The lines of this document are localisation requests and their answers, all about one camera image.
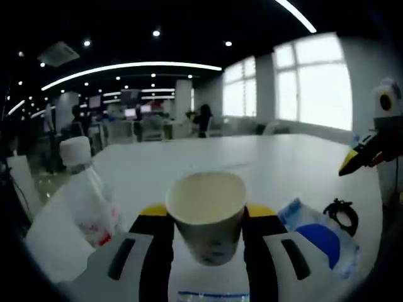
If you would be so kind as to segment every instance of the desk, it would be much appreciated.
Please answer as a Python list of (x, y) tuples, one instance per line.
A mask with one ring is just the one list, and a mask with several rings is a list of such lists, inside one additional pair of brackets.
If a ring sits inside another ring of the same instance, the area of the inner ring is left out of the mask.
[[(317, 211), (323, 211), (334, 198), (352, 201), (360, 219), (355, 240), (361, 248), (357, 279), (362, 279), (377, 258), (382, 202), (376, 169), (338, 176), (348, 150), (347, 145), (307, 135), (222, 137), (110, 145), (95, 156), (94, 163), (116, 190), (127, 230), (144, 207), (164, 201), (176, 179), (195, 171), (236, 173), (246, 183), (250, 202), (275, 211), (296, 197)], [(53, 281), (74, 279), (93, 252), (72, 223), (61, 190), (37, 215), (26, 243)], [(179, 290), (247, 293), (243, 250), (240, 241), (232, 261), (204, 267), (193, 261), (176, 230), (170, 297)]]

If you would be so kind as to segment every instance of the plastic water bottle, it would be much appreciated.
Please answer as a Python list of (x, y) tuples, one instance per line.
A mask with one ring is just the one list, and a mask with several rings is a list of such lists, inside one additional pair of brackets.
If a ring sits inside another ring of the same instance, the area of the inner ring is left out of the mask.
[(87, 137), (61, 142), (60, 156), (71, 174), (63, 190), (72, 218), (85, 239), (94, 248), (100, 247), (122, 230), (121, 214), (112, 202), (112, 190), (92, 163)]

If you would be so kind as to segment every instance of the paper cup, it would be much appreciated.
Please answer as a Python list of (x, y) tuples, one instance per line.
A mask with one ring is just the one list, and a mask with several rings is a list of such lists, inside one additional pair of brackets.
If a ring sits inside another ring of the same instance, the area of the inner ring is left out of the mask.
[(195, 260), (219, 266), (234, 256), (246, 204), (242, 179), (226, 172), (201, 172), (175, 182), (166, 198)]

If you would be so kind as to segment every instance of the bright window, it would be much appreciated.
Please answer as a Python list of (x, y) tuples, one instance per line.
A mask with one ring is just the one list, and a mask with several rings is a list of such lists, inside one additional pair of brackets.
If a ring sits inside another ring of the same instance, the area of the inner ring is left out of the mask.
[(335, 34), (276, 47), (275, 64), (278, 119), (352, 129), (351, 83)]
[(278, 74), (278, 118), (297, 120), (297, 72), (284, 71)]
[(285, 44), (275, 48), (275, 62), (278, 68), (289, 67), (295, 64), (291, 45)]
[(256, 116), (256, 63), (254, 57), (228, 67), (224, 72), (224, 116)]

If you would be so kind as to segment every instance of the white bottle cap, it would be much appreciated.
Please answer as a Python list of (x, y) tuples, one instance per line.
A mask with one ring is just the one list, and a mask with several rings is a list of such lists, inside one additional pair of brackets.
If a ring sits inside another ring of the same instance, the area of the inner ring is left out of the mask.
[(60, 157), (66, 167), (87, 164), (91, 161), (88, 137), (73, 137), (60, 143)]

